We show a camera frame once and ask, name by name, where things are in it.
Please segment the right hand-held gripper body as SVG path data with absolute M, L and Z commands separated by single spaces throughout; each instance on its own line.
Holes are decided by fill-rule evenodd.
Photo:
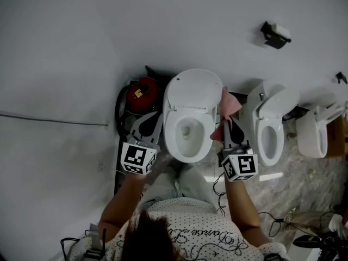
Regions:
M 258 155 L 250 145 L 222 150 L 221 165 L 229 182 L 246 181 L 258 174 Z

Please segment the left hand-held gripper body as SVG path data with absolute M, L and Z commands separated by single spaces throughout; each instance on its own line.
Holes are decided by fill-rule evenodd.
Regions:
M 122 145 L 121 165 L 126 172 L 147 175 L 160 151 L 159 138 L 137 138 L 128 134 Z

